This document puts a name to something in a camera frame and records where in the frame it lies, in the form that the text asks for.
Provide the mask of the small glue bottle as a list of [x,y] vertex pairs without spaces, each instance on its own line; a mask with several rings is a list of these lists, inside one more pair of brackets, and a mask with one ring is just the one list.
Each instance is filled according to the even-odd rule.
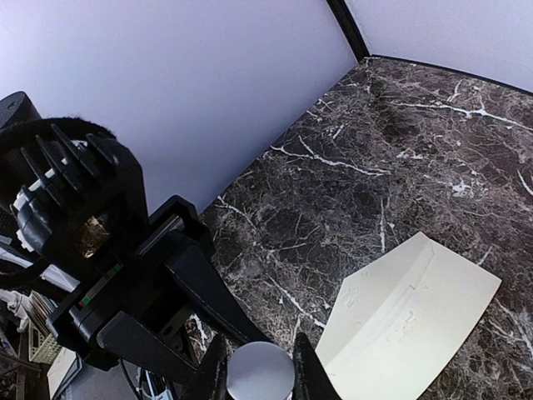
[[238,348],[227,362],[227,392],[236,400],[284,400],[295,383],[290,356],[270,342]]

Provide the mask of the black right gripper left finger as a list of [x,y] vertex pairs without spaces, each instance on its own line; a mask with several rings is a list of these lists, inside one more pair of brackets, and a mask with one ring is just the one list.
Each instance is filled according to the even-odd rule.
[[227,399],[227,341],[217,334],[211,341],[191,381],[182,394],[184,400]]

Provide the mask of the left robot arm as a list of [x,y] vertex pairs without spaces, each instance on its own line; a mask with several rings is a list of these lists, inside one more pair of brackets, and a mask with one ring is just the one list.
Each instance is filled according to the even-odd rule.
[[51,266],[74,278],[71,292],[42,288],[57,303],[47,326],[91,366],[126,360],[186,383],[197,370],[192,314],[237,344],[266,339],[212,265],[195,207],[175,195],[148,212],[140,163],[102,126],[43,118],[24,92],[5,97],[1,207],[32,261],[2,285],[35,288]]

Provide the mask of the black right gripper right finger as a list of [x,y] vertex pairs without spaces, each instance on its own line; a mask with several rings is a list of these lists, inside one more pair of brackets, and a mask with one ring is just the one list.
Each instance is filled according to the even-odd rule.
[[295,368],[293,399],[338,400],[338,394],[305,333],[296,335],[292,361]]

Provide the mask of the cream envelope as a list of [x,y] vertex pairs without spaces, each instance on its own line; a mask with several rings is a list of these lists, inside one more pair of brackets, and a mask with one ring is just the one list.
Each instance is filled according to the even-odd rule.
[[343,399],[417,399],[500,285],[418,232],[343,280],[317,356]]

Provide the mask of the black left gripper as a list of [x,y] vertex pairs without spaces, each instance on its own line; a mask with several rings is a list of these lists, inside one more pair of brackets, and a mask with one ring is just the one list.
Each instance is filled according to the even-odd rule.
[[103,371],[129,361],[186,384],[197,369],[184,327],[192,311],[239,345],[271,341],[196,243],[208,230],[194,205],[172,196],[149,227],[138,250],[79,284],[52,313],[47,325],[59,344]]

